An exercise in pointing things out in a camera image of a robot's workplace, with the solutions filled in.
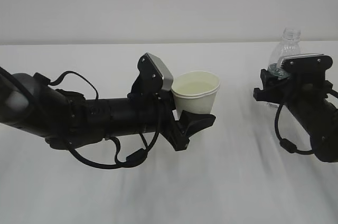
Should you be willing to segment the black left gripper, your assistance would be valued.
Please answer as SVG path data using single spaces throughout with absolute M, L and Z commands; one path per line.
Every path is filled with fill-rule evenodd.
M 140 112 L 140 119 L 153 119 L 155 137 L 162 136 L 173 146 L 175 151 L 187 149 L 189 137 L 213 126 L 216 117 L 213 114 L 196 114 L 183 110 L 179 121 L 175 120 L 173 94 L 165 90 L 164 81 L 159 77 L 138 76 L 127 98 Z

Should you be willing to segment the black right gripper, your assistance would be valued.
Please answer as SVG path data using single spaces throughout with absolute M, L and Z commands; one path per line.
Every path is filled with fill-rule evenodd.
M 323 73 L 294 74 L 278 79 L 266 69 L 261 69 L 262 89 L 255 88 L 256 101 L 270 102 L 287 107 L 295 118 L 333 116 L 333 104 L 327 101 L 333 85 Z

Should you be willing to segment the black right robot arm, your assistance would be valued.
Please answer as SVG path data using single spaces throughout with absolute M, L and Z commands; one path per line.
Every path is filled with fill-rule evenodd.
M 256 101 L 277 104 L 274 131 L 280 146 L 291 154 L 315 155 L 324 163 L 337 162 L 337 108 L 327 101 L 327 96 L 337 96 L 333 85 L 325 79 L 324 72 L 293 73 L 278 79 L 268 70 L 260 72 L 262 89 L 255 88 Z M 300 150 L 296 144 L 282 137 L 279 118 L 286 107 L 309 135 L 310 150 Z

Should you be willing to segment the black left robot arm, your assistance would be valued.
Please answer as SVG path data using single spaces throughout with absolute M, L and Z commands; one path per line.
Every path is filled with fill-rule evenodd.
M 64 78 L 65 73 L 51 81 L 39 73 L 1 70 L 1 123 L 39 136 L 55 150 L 153 133 L 183 151 L 192 135 L 215 121 L 212 114 L 189 111 L 175 119 L 172 76 L 156 67 L 141 68 L 125 98 L 86 99 L 79 92 L 59 89 Z

